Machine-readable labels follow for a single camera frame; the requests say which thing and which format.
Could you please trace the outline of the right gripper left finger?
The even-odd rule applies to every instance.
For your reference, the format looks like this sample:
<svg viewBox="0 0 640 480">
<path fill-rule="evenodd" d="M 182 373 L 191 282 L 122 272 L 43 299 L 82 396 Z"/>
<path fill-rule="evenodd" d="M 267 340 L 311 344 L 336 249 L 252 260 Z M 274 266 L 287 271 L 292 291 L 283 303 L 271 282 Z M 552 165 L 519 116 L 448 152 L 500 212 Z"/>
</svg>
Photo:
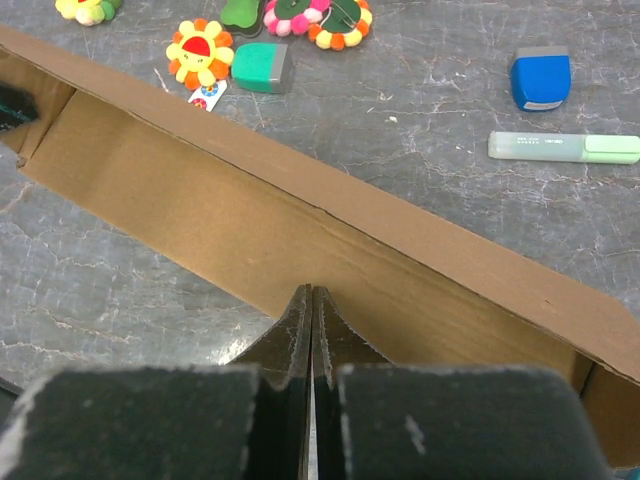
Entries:
<svg viewBox="0 0 640 480">
<path fill-rule="evenodd" d="M 71 368 L 1 432 L 5 479 L 303 479 L 312 290 L 222 366 Z"/>
</svg>

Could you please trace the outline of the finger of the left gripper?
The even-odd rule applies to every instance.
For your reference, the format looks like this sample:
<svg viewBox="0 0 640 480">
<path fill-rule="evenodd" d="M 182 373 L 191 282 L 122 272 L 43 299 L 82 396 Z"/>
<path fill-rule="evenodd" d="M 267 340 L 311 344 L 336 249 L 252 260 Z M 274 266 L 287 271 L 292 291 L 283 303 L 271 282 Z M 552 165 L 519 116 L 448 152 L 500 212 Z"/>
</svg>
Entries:
<svg viewBox="0 0 640 480">
<path fill-rule="evenodd" d="M 0 132 L 5 133 L 39 119 L 34 97 L 24 89 L 0 85 Z"/>
</svg>

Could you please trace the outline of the brown cardboard box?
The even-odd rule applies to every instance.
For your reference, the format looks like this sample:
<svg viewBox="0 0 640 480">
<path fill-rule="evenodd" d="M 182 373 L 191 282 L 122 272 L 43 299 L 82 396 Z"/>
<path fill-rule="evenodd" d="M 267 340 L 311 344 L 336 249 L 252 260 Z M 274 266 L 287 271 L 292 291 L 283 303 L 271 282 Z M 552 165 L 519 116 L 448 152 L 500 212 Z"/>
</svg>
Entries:
<svg viewBox="0 0 640 480">
<path fill-rule="evenodd" d="M 556 369 L 609 462 L 638 465 L 639 323 L 616 299 L 9 27 L 1 79 L 39 110 L 2 135 L 33 180 L 267 314 L 325 286 L 395 361 Z"/>
</svg>

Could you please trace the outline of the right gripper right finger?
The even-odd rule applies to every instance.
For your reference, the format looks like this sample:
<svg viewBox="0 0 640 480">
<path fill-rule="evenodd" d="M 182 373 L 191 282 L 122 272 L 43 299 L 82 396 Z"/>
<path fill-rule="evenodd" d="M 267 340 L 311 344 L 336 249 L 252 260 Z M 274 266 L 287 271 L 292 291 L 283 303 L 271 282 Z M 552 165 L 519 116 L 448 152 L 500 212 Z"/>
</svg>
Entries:
<svg viewBox="0 0 640 480">
<path fill-rule="evenodd" d="M 555 371 L 399 366 L 313 291 L 323 479 L 609 479 L 586 413 Z"/>
</svg>

